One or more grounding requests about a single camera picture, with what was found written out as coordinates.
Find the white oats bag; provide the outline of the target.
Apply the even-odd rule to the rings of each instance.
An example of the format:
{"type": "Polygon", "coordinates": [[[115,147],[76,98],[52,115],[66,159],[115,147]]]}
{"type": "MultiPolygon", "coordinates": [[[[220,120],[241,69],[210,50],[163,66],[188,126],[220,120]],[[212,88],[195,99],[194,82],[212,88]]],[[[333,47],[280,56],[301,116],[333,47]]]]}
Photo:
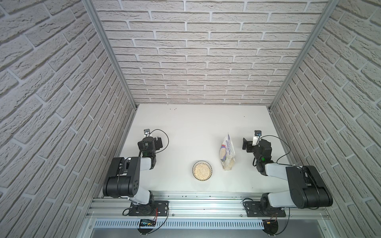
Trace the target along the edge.
{"type": "Polygon", "coordinates": [[[221,144],[221,147],[219,150],[219,157],[220,157],[223,170],[225,171],[232,170],[233,166],[235,165],[236,154],[234,150],[233,141],[229,134],[224,138],[221,144]]]}

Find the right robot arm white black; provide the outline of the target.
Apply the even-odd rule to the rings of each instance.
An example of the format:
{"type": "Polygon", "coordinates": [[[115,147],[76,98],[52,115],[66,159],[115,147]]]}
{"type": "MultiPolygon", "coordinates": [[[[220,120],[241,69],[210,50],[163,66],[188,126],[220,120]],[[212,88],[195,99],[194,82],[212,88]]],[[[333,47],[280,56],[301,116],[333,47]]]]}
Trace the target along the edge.
{"type": "Polygon", "coordinates": [[[260,201],[244,199],[249,217],[285,217],[285,208],[318,209],[333,205],[333,196],[316,167],[276,163],[272,160],[272,146],[267,140],[257,142],[243,138],[242,149],[254,155],[253,165],[267,177],[288,182],[288,190],[264,193],[260,201]]]}

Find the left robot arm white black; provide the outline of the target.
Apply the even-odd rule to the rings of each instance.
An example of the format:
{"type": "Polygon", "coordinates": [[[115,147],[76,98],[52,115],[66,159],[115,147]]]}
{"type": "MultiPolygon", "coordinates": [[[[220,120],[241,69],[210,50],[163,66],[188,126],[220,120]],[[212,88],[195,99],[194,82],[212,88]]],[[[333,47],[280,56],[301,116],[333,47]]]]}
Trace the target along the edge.
{"type": "Polygon", "coordinates": [[[145,137],[138,142],[139,155],[137,157],[115,157],[112,159],[107,175],[103,182],[104,196],[125,198],[131,202],[129,211],[133,209],[139,214],[146,215],[156,211],[151,191],[140,187],[140,173],[154,169],[156,165],[156,151],[163,148],[160,137],[145,137]]]}

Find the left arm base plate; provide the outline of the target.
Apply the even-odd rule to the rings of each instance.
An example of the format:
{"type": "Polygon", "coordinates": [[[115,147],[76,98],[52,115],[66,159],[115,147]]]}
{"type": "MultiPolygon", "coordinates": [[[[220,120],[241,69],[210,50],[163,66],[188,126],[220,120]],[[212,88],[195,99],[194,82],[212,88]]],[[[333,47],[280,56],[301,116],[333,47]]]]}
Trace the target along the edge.
{"type": "Polygon", "coordinates": [[[124,215],[132,217],[166,217],[169,210],[169,201],[159,200],[146,205],[131,204],[128,208],[128,213],[124,215]]]}

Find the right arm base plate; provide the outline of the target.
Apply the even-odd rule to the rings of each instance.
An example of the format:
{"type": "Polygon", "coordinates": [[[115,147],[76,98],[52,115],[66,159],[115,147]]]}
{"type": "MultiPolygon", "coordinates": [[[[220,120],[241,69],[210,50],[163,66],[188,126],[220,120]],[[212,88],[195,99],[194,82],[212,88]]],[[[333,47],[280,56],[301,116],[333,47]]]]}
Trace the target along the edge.
{"type": "Polygon", "coordinates": [[[247,217],[273,217],[284,218],[286,213],[282,208],[271,207],[269,205],[261,205],[258,201],[244,201],[244,209],[247,217]]]}

